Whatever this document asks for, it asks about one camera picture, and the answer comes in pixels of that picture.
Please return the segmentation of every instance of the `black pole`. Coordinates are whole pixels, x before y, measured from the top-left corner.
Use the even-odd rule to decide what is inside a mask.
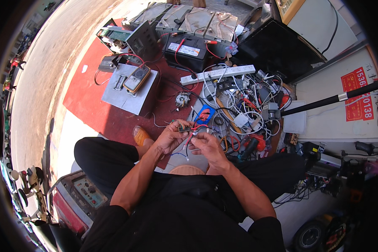
[[[281,116],[283,117],[283,116],[286,116],[286,115],[289,115],[289,114],[295,114],[295,113],[310,110],[310,109],[313,109],[313,108],[319,108],[319,107],[329,105],[329,104],[332,104],[332,103],[344,101],[344,100],[347,100],[347,99],[350,99],[350,98],[353,98],[353,97],[356,97],[356,96],[360,96],[360,95],[365,94],[365,93],[372,92],[372,91],[377,90],[377,89],[378,89],[378,81],[374,81],[373,83],[371,83],[367,86],[357,88],[357,89],[349,91],[347,93],[340,93],[338,95],[335,95],[335,96],[332,96],[332,97],[329,97],[329,98],[326,98],[326,99],[323,99],[323,100],[319,100],[317,102],[309,103],[309,104],[306,104],[306,105],[298,107],[298,108],[293,108],[293,109],[290,109],[290,110],[287,110],[287,111],[283,111],[283,112],[281,112]]]

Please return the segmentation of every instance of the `road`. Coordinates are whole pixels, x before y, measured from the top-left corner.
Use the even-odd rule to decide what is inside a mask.
[[[18,79],[12,106],[14,169],[32,165],[46,169],[47,134],[66,77],[95,27],[119,3],[121,0],[66,0],[42,27]]]

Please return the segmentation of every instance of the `hand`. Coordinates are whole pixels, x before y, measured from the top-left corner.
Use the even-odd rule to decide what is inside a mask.
[[[207,158],[210,165],[209,170],[215,169],[222,173],[231,165],[231,162],[228,161],[216,137],[206,132],[198,133],[196,137],[191,139],[191,144],[189,149],[192,150],[192,154],[203,154]]]
[[[185,127],[191,127],[194,124],[178,119],[168,125],[154,143],[154,146],[161,149],[164,154],[171,154],[189,136],[189,132],[178,132],[177,127],[181,125],[178,121]]]

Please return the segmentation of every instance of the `red sign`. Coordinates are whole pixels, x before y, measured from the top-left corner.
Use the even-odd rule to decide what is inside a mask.
[[[343,84],[344,92],[352,91],[354,89],[368,85],[363,67],[357,68],[353,72],[342,76],[341,82]],[[369,96],[369,93],[348,99],[347,101],[345,101],[345,103],[350,104],[361,97],[364,98],[351,105],[346,106],[347,122],[361,119],[363,119],[364,121],[374,119],[373,103],[371,102],[371,96]]]

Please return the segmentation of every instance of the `red generator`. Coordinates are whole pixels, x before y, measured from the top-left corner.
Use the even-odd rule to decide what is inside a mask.
[[[80,238],[91,228],[98,208],[110,202],[81,170],[61,177],[50,188],[47,193],[49,211],[52,192],[59,224],[66,225]]]

